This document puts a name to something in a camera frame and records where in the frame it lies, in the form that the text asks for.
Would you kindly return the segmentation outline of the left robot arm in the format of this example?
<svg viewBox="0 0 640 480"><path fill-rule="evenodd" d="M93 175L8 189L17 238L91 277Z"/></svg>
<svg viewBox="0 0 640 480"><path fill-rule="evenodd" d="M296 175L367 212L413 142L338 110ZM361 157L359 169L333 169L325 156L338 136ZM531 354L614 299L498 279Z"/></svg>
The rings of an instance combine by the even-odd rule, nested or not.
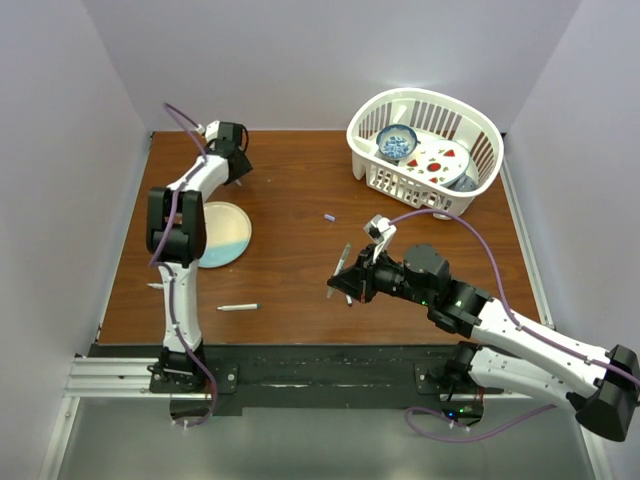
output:
<svg viewBox="0 0 640 480"><path fill-rule="evenodd" d="M165 333L153 379L196 392L210 383L198 320L196 277L206 248L204 203L216 189L252 170L245 126L215 121L199 126L205 143L177 180L149 191L146 247L161 275Z"/></svg>

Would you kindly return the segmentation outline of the green pen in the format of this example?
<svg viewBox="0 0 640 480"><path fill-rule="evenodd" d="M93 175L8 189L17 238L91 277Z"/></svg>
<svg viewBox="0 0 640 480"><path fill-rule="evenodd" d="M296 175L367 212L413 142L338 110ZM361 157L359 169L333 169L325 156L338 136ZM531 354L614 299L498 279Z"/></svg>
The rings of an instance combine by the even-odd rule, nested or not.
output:
<svg viewBox="0 0 640 480"><path fill-rule="evenodd" d="M336 265L336 267L334 269L334 272L333 272L333 276L339 274L341 272L341 270L343 269L344 264L345 264L345 262L346 262L346 260L347 260L347 258L349 256L350 250L351 250L351 243L348 242L345 245L345 247L344 247L344 249L343 249L343 251L342 251L342 253L341 253L340 257L339 257L339 260L338 260L337 265ZM334 291L334 289L332 287L328 288L327 294L326 294L326 298L327 299L331 298L331 296L333 294L333 291Z"/></svg>

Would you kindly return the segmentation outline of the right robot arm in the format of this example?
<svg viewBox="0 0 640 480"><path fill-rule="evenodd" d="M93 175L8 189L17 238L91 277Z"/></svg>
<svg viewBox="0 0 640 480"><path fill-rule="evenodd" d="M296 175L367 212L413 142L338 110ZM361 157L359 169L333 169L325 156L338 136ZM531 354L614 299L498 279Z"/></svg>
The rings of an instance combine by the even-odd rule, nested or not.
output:
<svg viewBox="0 0 640 480"><path fill-rule="evenodd" d="M604 439L626 439L639 407L633 351L584 343L513 312L452 276L432 246L415 245L396 262L370 244L327 284L361 303L384 293L420 304L438 328L470 339L445 369L452 390L466 393L477 385L521 393L569 410Z"/></svg>

